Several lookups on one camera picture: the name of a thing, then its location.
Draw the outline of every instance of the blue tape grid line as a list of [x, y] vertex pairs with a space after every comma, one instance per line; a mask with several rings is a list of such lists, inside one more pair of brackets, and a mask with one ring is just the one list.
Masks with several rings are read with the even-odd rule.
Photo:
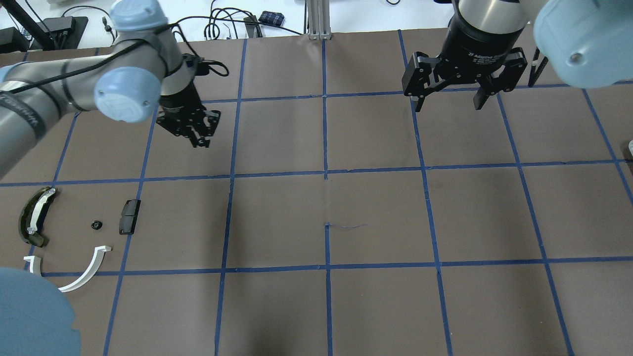
[[[617, 163], [633, 163], [631, 160], [616, 160]], [[571, 162], [528, 162], [522, 163], [523, 167], [542, 167], [542, 166], [559, 166], [559, 165], [599, 165], [612, 164], [613, 160], [595, 160], [595, 161], [571, 161]], [[516, 163], [485, 163], [471, 165], [437, 165], [426, 166], [425, 170], [439, 169], [476, 169], [476, 168], [501, 168], [516, 167]], [[406, 172], [422, 170], [421, 167], [386, 167], [386, 168], [356, 168], [356, 169], [330, 169], [328, 174], [346, 174], [346, 173], [372, 173], [372, 172]], [[235, 178], [255, 178], [255, 177], [280, 177], [285, 175], [322, 175], [322, 170], [302, 170], [295, 172], [270, 172], [270, 173], [246, 173], [236, 174]], [[151, 178], [120, 178], [120, 179], [87, 179], [84, 181], [57, 181], [57, 186], [70, 186], [76, 184], [112, 184], [112, 183], [138, 183], [138, 182], [164, 182], [164, 181], [196, 181], [205, 179], [229, 179], [230, 174], [220, 175], [183, 175], [173, 177], [151, 177]], [[19, 183], [0, 183], [2, 187], [29, 187], [29, 186], [49, 186], [53, 181], [47, 182], [19, 182]]]
[[325, 58], [325, 41], [321, 40], [321, 70], [323, 85], [323, 178], [327, 180], [327, 60]]
[[[402, 38], [402, 31], [398, 30], [398, 39], [400, 40], [400, 49], [402, 50], [402, 59], [404, 61], [404, 68], [406, 69], [406, 49], [404, 47], [404, 40]], [[418, 120], [415, 114], [415, 104], [411, 104], [411, 117], [413, 119], [413, 132], [415, 133], [415, 142], [418, 148], [418, 157], [420, 159], [420, 166], [422, 167], [422, 185], [424, 187], [424, 198], [427, 206], [427, 215], [429, 218], [429, 228], [431, 234], [431, 243], [433, 246], [433, 259], [437, 270], [437, 289], [439, 292], [439, 302], [442, 312], [442, 321], [444, 324], [444, 338], [446, 339], [446, 351], [448, 356], [453, 356], [453, 343], [451, 341], [451, 330], [448, 323], [448, 311], [446, 309], [446, 298], [444, 296], [444, 281], [442, 280], [442, 262], [439, 257], [439, 249], [437, 247], [437, 236], [435, 230], [435, 223], [433, 220], [433, 209], [431, 207], [431, 199], [429, 194], [429, 185], [427, 180], [427, 169], [424, 164], [424, 155], [422, 153], [422, 144], [420, 142], [420, 131], [418, 130]]]
[[[633, 262], [633, 256], [607, 257], [570, 257], [549, 258], [549, 264], [581, 264], [604, 262]], [[539, 265], [544, 264], [540, 258], [526, 260], [472, 260], [472, 261], [444, 261], [442, 267], [483, 267], [506, 265]], [[294, 265], [280, 267], [238, 267], [238, 268], [206, 268], [206, 269], [161, 269], [161, 270], [126, 270], [126, 276], [169, 276], [172, 274], [221, 274], [221, 273], [270, 273], [295, 272], [302, 270], [345, 270], [345, 269], [398, 269], [398, 268], [435, 268], [435, 262], [391, 262], [380, 264], [325, 264], [325, 265]], [[45, 272], [44, 277], [78, 277], [84, 272]], [[120, 271], [98, 271], [95, 276], [118, 276]]]
[[325, 224], [325, 309], [327, 311], [327, 356], [334, 354], [332, 336], [332, 268], [330, 259], [330, 224]]
[[[401, 31], [398, 31], [398, 36], [400, 40], [401, 50], [403, 51], [403, 61], [406, 66], [406, 51], [404, 48], [404, 41], [402, 38]], [[99, 49], [95, 50], [94, 55], [99, 54]], [[28, 53], [25, 54], [23, 61], [26, 61], [28, 57]], [[534, 208], [531, 203], [531, 199], [529, 197], [529, 192], [527, 190], [527, 183], [525, 182], [525, 177], [522, 172], [522, 167], [538, 167], [538, 166], [554, 166], [554, 165], [587, 165], [587, 164], [615, 164], [620, 175], [620, 178], [624, 184], [625, 190], [631, 203], [633, 204], [633, 194], [631, 192], [630, 187], [627, 184], [626, 178], [624, 176], [624, 172], [622, 171], [619, 163], [630, 162], [627, 160], [619, 160], [616, 158], [613, 148], [608, 140], [606, 132], [600, 122], [598, 114], [596, 113], [595, 108], [591, 103], [591, 99], [586, 90], [583, 90], [585, 99], [587, 100], [587, 104], [589, 105], [592, 114], [594, 115], [594, 119], [596, 124], [600, 130], [600, 133], [605, 140], [605, 144], [607, 145], [609, 152], [611, 154], [612, 160], [596, 160], [596, 161], [578, 161], [578, 162], [531, 162], [531, 163], [522, 163], [518, 159], [518, 153], [516, 147], [513, 142], [513, 138], [511, 136], [511, 130], [509, 123], [507, 121], [507, 117], [505, 114], [505, 110], [503, 108], [503, 103], [501, 102], [501, 98], [498, 96], [498, 102], [501, 107], [501, 111], [504, 117], [504, 121], [506, 124], [506, 130], [508, 131], [508, 135], [511, 141], [511, 145], [513, 148], [513, 152], [515, 154], [515, 163], [494, 163], [494, 164], [474, 164], [474, 165], [440, 165], [440, 166], [425, 166], [423, 163], [422, 156], [422, 147], [420, 144], [420, 137], [417, 127], [417, 121], [415, 120], [415, 111], [413, 107], [412, 115], [413, 115], [413, 125], [415, 131], [415, 138], [418, 146], [418, 155], [420, 157], [420, 167], [391, 167], [391, 168], [362, 168], [362, 169], [353, 169], [353, 170], [329, 170], [327, 165], [327, 98], [336, 98], [336, 97], [355, 97], [355, 96], [381, 96], [381, 95], [402, 95], [401, 91], [383, 91], [383, 92], [357, 92], [357, 93], [344, 93], [344, 94], [327, 94], [327, 79], [326, 79], [326, 52], [325, 52], [325, 41], [322, 42], [322, 75], [323, 75], [323, 94], [322, 95], [306, 95], [306, 96], [282, 96], [282, 97], [264, 97], [264, 98], [241, 98], [242, 93], [242, 83], [244, 77], [244, 64], [246, 57], [246, 41], [244, 41], [243, 49], [242, 49], [242, 61], [240, 68], [240, 80], [239, 80], [239, 92], [237, 99], [221, 99], [221, 100], [209, 100], [203, 101], [204, 103], [237, 103], [237, 112], [235, 118], [235, 131], [234, 131], [234, 141], [233, 141], [233, 150], [232, 150], [232, 160], [231, 160], [231, 173], [230, 175], [214, 175], [214, 176], [182, 176], [182, 177], [152, 177], [145, 178], [145, 171], [147, 167], [147, 160], [149, 157], [149, 149], [151, 145], [151, 139], [154, 130], [154, 124], [156, 120], [156, 115], [154, 114], [154, 119], [151, 124], [146, 152], [144, 155], [144, 161], [141, 171], [141, 176], [138, 179], [130, 178], [130, 179], [103, 179], [103, 180], [84, 180], [84, 181], [58, 181], [58, 177], [61, 170], [61, 165], [63, 163], [63, 159], [65, 157], [66, 151], [68, 149], [68, 144], [70, 143], [70, 138], [72, 136], [72, 132], [74, 126], [77, 121], [77, 117], [79, 113], [76, 113], [73, 117], [73, 121], [71, 123], [70, 130], [66, 137], [65, 146], [63, 148], [62, 154], [60, 156], [60, 160], [55, 172], [54, 179], [52, 181], [47, 182], [19, 182], [19, 183], [2, 183], [0, 187], [5, 186], [43, 186], [43, 185], [51, 185], [51, 186], [61, 186], [61, 185], [72, 185], [72, 184], [108, 184], [108, 183], [126, 183], [126, 182], [136, 182], [139, 184], [137, 190], [137, 198], [141, 197], [142, 187], [144, 182], [158, 182], [158, 181], [178, 181], [178, 180], [198, 180], [198, 179], [230, 179], [230, 193], [229, 193], [229, 205], [227, 207], [227, 225], [225, 228], [225, 245], [223, 250], [223, 261], [222, 268], [219, 269], [182, 269], [182, 270], [125, 270], [125, 264], [127, 263], [127, 255], [130, 248], [131, 235], [127, 236], [127, 240], [125, 243], [125, 249], [123, 253], [122, 266], [119, 271], [99, 271], [97, 272], [97, 276], [118, 276], [115, 298], [113, 301], [112, 311], [110, 315], [110, 321], [108, 324], [108, 332], [106, 335], [106, 343], [104, 346], [103, 355], [107, 355], [108, 348], [110, 344], [110, 338], [113, 328], [113, 323], [115, 320], [116, 314], [116, 306], [118, 303], [118, 297], [120, 294], [120, 288], [122, 284], [122, 280], [124, 276], [145, 276], [145, 275], [169, 275], [169, 274], [205, 274], [205, 273], [219, 273], [221, 274], [220, 278], [220, 294], [218, 298], [218, 317], [216, 320], [216, 335], [215, 335], [215, 355], [218, 354], [219, 347], [219, 337], [220, 337], [220, 326], [222, 319], [222, 301], [223, 301], [223, 287], [225, 281], [226, 273], [249, 273], [249, 272], [283, 272], [283, 271], [297, 271], [297, 270], [326, 270], [326, 290], [327, 290], [327, 327], [328, 327], [328, 354], [332, 355], [332, 310], [331, 310], [331, 281], [330, 281], [330, 271], [335, 269], [371, 269], [371, 268], [412, 268], [412, 267], [435, 267], [438, 271], [437, 279], [438, 279], [438, 288], [440, 292], [441, 299], [441, 307], [442, 307], [442, 318], [444, 319], [444, 330], [445, 337], [447, 342], [447, 349], [449, 355], [452, 355], [452, 346], [450, 341], [450, 332], [448, 326], [448, 317], [446, 313], [446, 302], [444, 300], [444, 292], [443, 292], [443, 283], [441, 277], [441, 267], [453, 267], [453, 266], [487, 266], [487, 265], [520, 265], [520, 264], [544, 264], [546, 267], [546, 272], [548, 273], [548, 281], [550, 283], [550, 287], [552, 289], [552, 294], [555, 299], [556, 312], [559, 317], [559, 321], [561, 323], [561, 328], [563, 329], [563, 337], [565, 338], [565, 343], [567, 346], [567, 350], [569, 355], [573, 355], [573, 349], [571, 347], [569, 337], [567, 334], [567, 329], [565, 327], [565, 322], [562, 316], [562, 312], [560, 309], [560, 305], [558, 303], [558, 297], [556, 295], [556, 290], [553, 282], [553, 278], [551, 276], [551, 271], [549, 269], [549, 264], [564, 264], [564, 263], [579, 263], [579, 262], [619, 262], [619, 261], [633, 261], [632, 256], [623, 256], [623, 257], [585, 257], [585, 258], [547, 258], [546, 252], [542, 245], [542, 239], [540, 236], [540, 232], [538, 230], [538, 225], [536, 221], [536, 214], [534, 213]], [[618, 85], [627, 85], [633, 84], [633, 81], [621, 81], [617, 82]], [[549, 87], [568, 87], [566, 84], [538, 84], [534, 86], [535, 88], [549, 88]], [[528, 89], [527, 86], [517, 86], [517, 89]], [[465, 87], [465, 88], [447, 88], [443, 90], [444, 92], [458, 92], [458, 91], [475, 91], [477, 88], [475, 87]], [[310, 98], [322, 98], [323, 99], [323, 170], [322, 171], [302, 171], [302, 172], [273, 172], [273, 173], [255, 173], [255, 174], [235, 174], [235, 151], [237, 149], [237, 131], [239, 125], [239, 110], [240, 104], [242, 102], [250, 102], [250, 101], [268, 101], [268, 100], [290, 100], [290, 99], [310, 99]], [[437, 249], [437, 241], [434, 231], [434, 223], [432, 219], [432, 209], [429, 199], [429, 191], [426, 181], [426, 170], [434, 170], [434, 169], [473, 169], [473, 168], [498, 168], [498, 167], [517, 167], [520, 172], [522, 178], [523, 188], [526, 194], [526, 198], [528, 200], [528, 204], [530, 207], [530, 213], [532, 214], [533, 223], [535, 225], [535, 230], [537, 231], [537, 238], [539, 240], [539, 246], [541, 247], [541, 252], [543, 259], [532, 259], [532, 260], [488, 260], [488, 261], [457, 261], [457, 262], [441, 262], [439, 260], [439, 252]], [[390, 263], [390, 264], [339, 264], [332, 265], [330, 264], [330, 255], [329, 255], [329, 226], [325, 227], [325, 244], [326, 244], [326, 264], [325, 265], [300, 265], [300, 266], [285, 266], [285, 267], [252, 267], [252, 268], [226, 268], [226, 259], [228, 253], [228, 242], [229, 242], [229, 229], [230, 229], [230, 213], [232, 209], [232, 195], [234, 191], [234, 181], [238, 178], [247, 178], [247, 177], [273, 177], [273, 176], [283, 176], [283, 175], [320, 175], [323, 174], [324, 178], [327, 179], [328, 174], [346, 174], [346, 173], [361, 173], [361, 172], [401, 172], [401, 171], [422, 171], [423, 175], [423, 184], [425, 190], [425, 197], [427, 200], [427, 210], [429, 212], [429, 222], [430, 228], [432, 230], [432, 242], [434, 245], [434, 261], [433, 262], [414, 262], [414, 263]], [[31, 246], [29, 251], [29, 255], [32, 255], [34, 251], [34, 246]], [[64, 276], [80, 276], [83, 272], [49, 272], [43, 273], [42, 275], [45, 277], [64, 277]]]
[[501, 109], [501, 116], [503, 117], [503, 123], [506, 126], [506, 130], [508, 131], [508, 139], [510, 140], [510, 146], [512, 147], [512, 152], [514, 154], [515, 160], [517, 161], [517, 170], [519, 176], [521, 178], [521, 185], [523, 186], [523, 192], [525, 193], [525, 200], [527, 201], [527, 206], [530, 210], [530, 215], [532, 216], [532, 224], [534, 225], [534, 232], [536, 233], [536, 239], [539, 243], [539, 249], [541, 250], [541, 258], [543, 261], [543, 265], [545, 266], [545, 273], [548, 277], [549, 288], [551, 290], [552, 299], [554, 301], [554, 306], [556, 308], [556, 314], [558, 316], [558, 322], [560, 323], [560, 327], [563, 333], [563, 339], [565, 340], [565, 346], [567, 347], [567, 353], [569, 356], [574, 356], [572, 342], [569, 339], [569, 333], [567, 332], [567, 325], [565, 324], [565, 318], [563, 317], [563, 311], [560, 307], [560, 302], [558, 300], [558, 292], [556, 292], [556, 286], [554, 284], [554, 277], [552, 276], [552, 271], [549, 266], [548, 255], [545, 251], [545, 246], [543, 245], [543, 239], [541, 236], [541, 230], [539, 228], [539, 223], [536, 219], [536, 212], [534, 210], [534, 206], [532, 204], [532, 198], [530, 197], [530, 191], [527, 187], [527, 181], [525, 180], [525, 174], [523, 173], [523, 166], [521, 164], [521, 159], [518, 155], [517, 146], [514, 142], [514, 137], [512, 136], [512, 130], [510, 129], [510, 122], [508, 121], [508, 116], [506, 115], [505, 107], [503, 106], [503, 101], [501, 100], [501, 95], [497, 94], [497, 102], [499, 103], [499, 108]]
[[229, 185], [229, 203], [227, 205], [227, 222], [224, 230], [224, 247], [222, 250], [222, 272], [220, 274], [220, 287], [218, 292], [218, 312], [215, 322], [215, 356], [220, 349], [220, 330], [222, 327], [222, 307], [224, 303], [224, 285], [226, 280], [227, 258], [229, 255], [229, 235], [231, 228], [231, 213], [233, 209], [233, 192], [235, 188], [235, 154], [237, 152], [237, 135], [239, 131], [239, 114], [242, 106], [242, 88], [244, 83], [244, 64], [246, 63], [246, 48], [248, 40], [244, 40], [242, 46], [242, 62], [239, 70], [239, 85], [237, 89], [237, 108], [235, 110], [235, 128], [233, 131], [233, 148], [231, 151], [231, 171]]
[[[145, 145], [145, 154], [143, 156], [143, 164], [141, 167], [141, 174], [138, 179], [139, 186], [136, 191], [136, 199], [141, 198], [141, 194], [143, 192], [143, 182], [145, 178], [145, 171], [147, 169], [147, 161], [149, 159], [149, 150], [152, 144], [152, 137], [154, 135], [154, 126], [156, 125], [156, 117], [158, 114], [158, 109], [154, 110], [154, 115], [152, 116], [152, 122], [149, 126], [149, 132], [147, 134], [147, 143]], [[110, 339], [112, 337], [112, 329], [114, 327], [115, 317], [116, 317], [116, 308], [118, 306], [118, 299], [121, 294], [121, 285], [123, 284], [123, 277], [125, 276], [125, 266], [127, 264], [127, 256], [130, 252], [130, 244], [132, 242], [132, 235], [128, 234], [125, 239], [125, 248], [123, 249], [123, 258], [121, 260], [121, 267], [118, 271], [118, 279], [116, 281], [116, 289], [114, 300], [112, 301], [112, 309], [110, 312], [110, 319], [108, 321], [108, 330], [106, 332], [106, 340], [103, 346], [103, 356], [107, 356], [108, 350], [110, 349]]]
[[605, 145], [609, 149], [609, 154], [611, 155], [611, 161], [609, 161], [609, 163], [615, 164], [615, 168], [618, 170], [618, 174], [620, 175], [622, 184], [624, 184], [624, 189], [627, 192], [627, 195], [629, 196], [629, 200], [631, 204], [633, 204], [633, 194], [631, 193], [629, 183], [627, 182], [627, 179], [624, 176], [624, 172], [622, 171], [622, 167], [620, 166], [620, 161], [615, 156], [613, 146], [611, 146], [611, 143], [609, 142], [609, 138], [606, 135], [605, 128], [602, 126], [602, 123], [600, 122], [600, 117], [598, 116], [598, 113], [596, 112], [596, 109], [594, 108], [593, 103], [591, 102], [591, 98], [589, 97], [589, 94], [587, 93], [587, 91], [583, 89], [582, 93], [585, 96], [585, 100], [587, 101], [587, 104], [589, 105], [589, 109], [591, 110], [591, 115], [593, 115], [596, 121], [596, 125], [598, 126], [598, 129], [600, 130], [600, 134], [602, 135], [602, 138], [605, 140]]
[[[617, 82], [615, 85], [631, 85], [632, 81], [623, 81]], [[523, 90], [523, 89], [538, 89], [538, 88], [566, 88], [570, 87], [567, 84], [536, 84], [534, 87], [529, 88], [528, 86], [516, 86], [515, 90]], [[459, 87], [459, 88], [451, 88], [447, 87], [442, 89], [442, 92], [460, 92], [460, 91], [477, 91], [478, 87]], [[263, 96], [258, 98], [242, 98], [240, 99], [242, 102], [245, 101], [269, 101], [269, 100], [297, 100], [297, 99], [313, 99], [313, 98], [349, 98], [354, 96], [380, 96], [380, 95], [403, 95], [402, 91], [376, 91], [376, 92], [346, 92], [339, 94], [314, 94], [314, 95], [299, 95], [299, 96]], [[236, 103], [237, 99], [214, 99], [214, 100], [204, 100], [204, 104], [215, 104], [215, 103]]]

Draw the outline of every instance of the black rubber piece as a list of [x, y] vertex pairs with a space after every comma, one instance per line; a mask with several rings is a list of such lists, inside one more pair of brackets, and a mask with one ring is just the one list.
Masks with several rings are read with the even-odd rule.
[[139, 216], [141, 201], [132, 199], [125, 202], [123, 211], [121, 212], [121, 220], [119, 221], [119, 234], [133, 234], [136, 228], [136, 218]]
[[102, 226], [103, 226], [103, 223], [101, 221], [98, 221], [98, 220], [93, 221], [92, 224], [90, 225], [90, 227], [93, 230], [99, 230]]

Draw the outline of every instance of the small black nut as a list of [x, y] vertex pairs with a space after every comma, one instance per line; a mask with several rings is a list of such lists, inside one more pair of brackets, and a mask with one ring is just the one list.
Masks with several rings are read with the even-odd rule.
[[99, 230], [102, 226], [103, 226], [103, 223], [98, 220], [93, 221], [92, 224], [90, 225], [90, 227], [95, 230]]

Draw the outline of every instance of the black cable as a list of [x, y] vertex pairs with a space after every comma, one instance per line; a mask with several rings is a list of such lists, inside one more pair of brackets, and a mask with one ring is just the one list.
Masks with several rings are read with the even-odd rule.
[[112, 36], [112, 43], [110, 44], [112, 46], [116, 41], [115, 35], [112, 33], [112, 26], [108, 25], [108, 19], [105, 16], [101, 18], [101, 22], [103, 23], [103, 29]]
[[60, 49], [64, 49], [64, 45], [66, 44], [66, 40], [68, 39], [68, 32], [64, 31], [64, 34], [61, 36]]
[[[211, 37], [211, 32], [208, 32], [208, 34], [207, 34], [207, 31], [210, 30], [210, 26], [213, 27], [213, 33], [215, 33], [216, 29], [218, 30], [218, 36], [217, 37], [215, 37], [215, 38]], [[205, 26], [203, 31], [204, 31], [204, 39], [206, 39], [208, 41], [210, 41], [212, 39], [218, 39], [218, 37], [220, 35], [220, 26], [218, 26], [216, 23], [211, 23], [210, 25]]]
[[303, 6], [303, 33], [308, 33], [308, 0], [304, 1]]
[[110, 13], [108, 13], [106, 10], [102, 8], [98, 8], [97, 6], [90, 6], [90, 5], [78, 5], [78, 6], [73, 6], [71, 8], [67, 8], [66, 11], [64, 11], [61, 14], [61, 17], [66, 17], [66, 14], [69, 13], [71, 10], [80, 9], [80, 8], [89, 8], [89, 9], [99, 10], [102, 13], [106, 14], [108, 18], [110, 18], [110, 21], [112, 21], [112, 17], [110, 17]]
[[536, 50], [534, 51], [534, 56], [532, 57], [532, 66], [530, 67], [530, 77], [527, 81], [527, 86], [530, 88], [533, 87], [534, 84], [536, 84], [536, 81], [539, 79], [539, 77], [543, 73], [543, 70], [545, 69], [545, 66], [549, 62], [549, 59], [547, 57], [543, 57], [541, 64], [539, 64], [539, 67], [536, 68], [536, 61], [539, 60], [540, 55], [541, 55], [541, 50], [539, 48], [536, 48]]
[[15, 22], [15, 19], [13, 18], [13, 16], [11, 16], [11, 14], [9, 13], [9, 11], [7, 11], [6, 13], [7, 15], [9, 15], [9, 17], [11, 18], [11, 21], [13, 21], [13, 23], [15, 24], [15, 28], [19, 31], [20, 30], [20, 26], [18, 25], [17, 22]]
[[27, 4], [28, 8], [31, 9], [31, 11], [33, 11], [33, 14], [35, 15], [35, 17], [37, 17], [37, 19], [40, 20], [44, 28], [48, 31], [48, 37], [50, 37], [51, 40], [53, 41], [53, 44], [55, 45], [55, 49], [59, 49], [60, 46], [57, 43], [57, 41], [55, 41], [55, 38], [53, 37], [53, 34], [51, 33], [51, 29], [48, 28], [48, 26], [46, 25], [46, 22], [44, 22], [44, 20], [42, 20], [42, 18], [35, 12], [35, 10], [33, 9], [33, 6], [31, 6], [31, 4], [28, 3], [28, 0], [24, 0], [24, 2]]
[[211, 18], [213, 18], [213, 4], [215, 4], [216, 0], [211, 0], [211, 6], [210, 6], [210, 10], [209, 10], [209, 23], [207, 24], [207, 26], [205, 27], [205, 29], [203, 31], [206, 31], [206, 29], [208, 27], [211, 27]]
[[217, 16], [218, 16], [221, 12], [226, 13], [226, 14], [227, 14], [227, 16], [225, 16], [225, 17], [223, 17], [223, 18], [229, 18], [229, 19], [231, 19], [231, 22], [232, 22], [232, 24], [233, 24], [233, 31], [235, 31], [235, 39], [238, 39], [238, 38], [239, 38], [239, 35], [237, 34], [237, 27], [235, 26], [235, 20], [233, 19], [233, 15], [234, 15], [234, 14], [236, 14], [237, 12], [235, 12], [235, 13], [229, 13], [229, 11], [228, 11], [229, 9], [230, 9], [230, 8], [216, 9], [216, 10], [218, 10], [218, 13], [217, 13], [215, 16], [213, 16], [213, 10], [212, 10], [212, 11], [211, 11], [211, 17], [213, 17], [213, 23], [215, 23], [215, 21], [217, 20]]
[[[219, 75], [221, 77], [228, 77], [229, 76], [229, 68], [227, 68], [227, 66], [224, 63], [219, 62], [219, 61], [214, 61], [214, 60], [204, 61], [203, 63], [206, 64], [208, 66], [209, 70], [211, 70], [213, 73], [216, 73], [217, 75]], [[226, 71], [226, 73], [221, 73], [221, 72], [218, 72], [217, 70], [213, 69], [213, 67], [212, 67], [213, 65], [216, 65], [218, 67], [222, 67]]]
[[[243, 11], [243, 10], [240, 10], [240, 12], [244, 13], [249, 18], [249, 20], [250, 20], [249, 22], [251, 24], [254, 24], [254, 23], [257, 22], [257, 17], [255, 17], [255, 15], [253, 15], [252, 12], [250, 12], [250, 11]], [[255, 30], [257, 30], [257, 37], [264, 37], [261, 34], [261, 29], [260, 29], [259, 26], [255, 26]]]
[[178, 22], [174, 23], [173, 25], [171, 25], [171, 28], [173, 29], [174, 27], [178, 27], [179, 31], [175, 31], [176, 33], [180, 34], [180, 36], [182, 37], [182, 40], [185, 42], [185, 44], [187, 45], [187, 47], [189, 47], [189, 49], [191, 50], [191, 53], [196, 56], [196, 57], [200, 57], [200, 55], [198, 55], [198, 53], [196, 52], [196, 50], [191, 46], [191, 44], [189, 43], [189, 41], [187, 41], [187, 38], [185, 37], [184, 31], [182, 30], [182, 27], [180, 27], [180, 24]]
[[[167, 30], [173, 28], [174, 26], [175, 25], [161, 26], [161, 27], [159, 27], [158, 29], [156, 29], [154, 31], [154, 34], [158, 35], [158, 34], [164, 32], [164, 31], [167, 31]], [[131, 46], [129, 46], [127, 48], [124, 48], [124, 49], [122, 49], [121, 51], [119, 51], [119, 52], [117, 52], [115, 54], [112, 54], [111, 56], [105, 58], [103, 61], [100, 61], [99, 63], [95, 63], [95, 64], [90, 65], [88, 67], [81, 68], [81, 69], [78, 69], [78, 70], [74, 70], [74, 71], [68, 72], [66, 74], [60, 74], [60, 75], [56, 75], [56, 76], [48, 78], [48, 79], [40, 80], [40, 81], [35, 82], [33, 84], [28, 84], [28, 85], [25, 85], [25, 86], [22, 86], [22, 87], [18, 87], [16, 89], [10, 90], [8, 92], [10, 92], [11, 94], [18, 94], [19, 92], [27, 91], [29, 89], [33, 89], [33, 88], [40, 87], [40, 86], [44, 86], [46, 84], [50, 84], [50, 83], [56, 82], [58, 80], [62, 80], [62, 79], [74, 77], [76, 75], [80, 75], [80, 74], [83, 74], [83, 73], [90, 72], [91, 70], [95, 70], [95, 69], [98, 69], [98, 68], [101, 68], [101, 67], [105, 66], [106, 64], [110, 63], [111, 61], [123, 56], [124, 54], [132, 52], [133, 50], [141, 47], [144, 44], [146, 44], [145, 41], [137, 41], [137, 42], [133, 43]]]
[[230, 34], [231, 34], [231, 28], [230, 28], [230, 27], [229, 27], [226, 23], [223, 23], [222, 25], [224, 25], [224, 27], [226, 27], [226, 28], [227, 28], [227, 30], [229, 31], [229, 36], [230, 36]]
[[[191, 18], [210, 18], [210, 16], [187, 16], [187, 17], [183, 17], [183, 18], [179, 19], [175, 23], [180, 23], [180, 22], [183, 22], [184, 20], [189, 20]], [[247, 22], [247, 21], [242, 21], [242, 20], [226, 20], [224, 18], [217, 18], [216, 20], [218, 20], [218, 21], [227, 21], [227, 22], [235, 21], [235, 22], [239, 22], [239, 23], [252, 23], [252, 22]], [[269, 23], [263, 23], [263, 22], [257, 21], [257, 22], [252, 23], [252, 24], [253, 25], [257, 24], [257, 25], [272, 27], [274, 29], [280, 29], [280, 30], [285, 30], [285, 31], [288, 31], [288, 32], [292, 32], [293, 34], [296, 34], [296, 35], [302, 35], [302, 33], [296, 32], [295, 30], [287, 29], [287, 28], [281, 27], [281, 26], [270, 25]]]

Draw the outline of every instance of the white curved plastic part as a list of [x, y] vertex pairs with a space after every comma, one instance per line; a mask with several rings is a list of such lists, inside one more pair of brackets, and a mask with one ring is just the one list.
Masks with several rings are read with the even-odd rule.
[[42, 275], [42, 259], [38, 256], [26, 256], [24, 261], [28, 262], [28, 271], [36, 276]]
[[39, 220], [40, 214], [42, 213], [42, 209], [44, 205], [48, 203], [48, 199], [57, 193], [57, 189], [51, 188], [48, 189], [42, 196], [39, 197], [37, 203], [35, 203], [35, 207], [33, 208], [33, 213], [31, 215], [31, 221], [28, 225], [27, 232], [30, 235], [33, 235], [37, 232], [37, 221]]
[[[108, 251], [112, 251], [112, 247], [110, 246], [95, 247], [94, 254], [92, 254], [92, 261], [90, 261], [90, 264], [88, 265], [88, 268], [85, 270], [85, 272], [81, 276], [79, 276], [79, 278], [77, 278], [74, 282], [70, 283], [68, 286], [59, 287], [58, 289], [60, 290], [60, 292], [66, 293], [69, 291], [74, 291], [75, 289], [83, 286], [88, 281], [90, 281], [90, 278], [92, 278], [94, 274], [97, 273], [97, 270], [101, 266], [101, 262], [103, 261], [103, 255], [105, 255], [105, 253]], [[29, 267], [28, 267], [29, 272], [31, 272], [32, 274], [36, 274], [38, 276], [42, 275], [42, 272], [41, 272], [42, 259], [41, 258], [37, 256], [26, 256], [24, 258], [24, 261], [27, 261], [29, 263]]]

